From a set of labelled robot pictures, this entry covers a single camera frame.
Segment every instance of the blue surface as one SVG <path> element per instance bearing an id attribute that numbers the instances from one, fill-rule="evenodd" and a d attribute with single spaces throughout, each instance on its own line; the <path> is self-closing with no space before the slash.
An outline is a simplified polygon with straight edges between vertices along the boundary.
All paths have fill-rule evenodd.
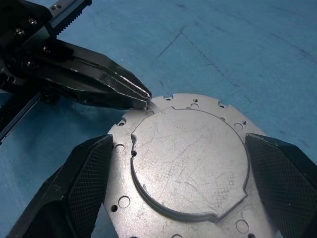
<path id="1" fill-rule="evenodd" d="M 316 11 L 315 0 L 93 0 L 60 39 L 106 54 L 153 96 L 224 99 L 316 163 Z M 66 99 L 36 105 L 0 146 L 1 237 L 72 148 L 122 114 Z M 109 233 L 100 217 L 94 237 Z"/>

